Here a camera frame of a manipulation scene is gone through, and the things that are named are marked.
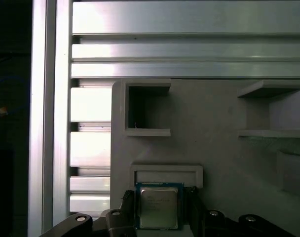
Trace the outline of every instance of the rectangular cutout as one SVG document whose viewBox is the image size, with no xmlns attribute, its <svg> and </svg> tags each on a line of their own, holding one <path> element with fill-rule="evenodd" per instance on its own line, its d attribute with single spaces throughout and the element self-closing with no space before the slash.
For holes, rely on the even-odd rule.
<svg viewBox="0 0 300 237">
<path fill-rule="evenodd" d="M 125 81 L 125 134 L 127 136 L 170 136 L 165 126 L 165 111 L 160 104 L 167 99 L 169 79 L 130 79 Z"/>
</svg>

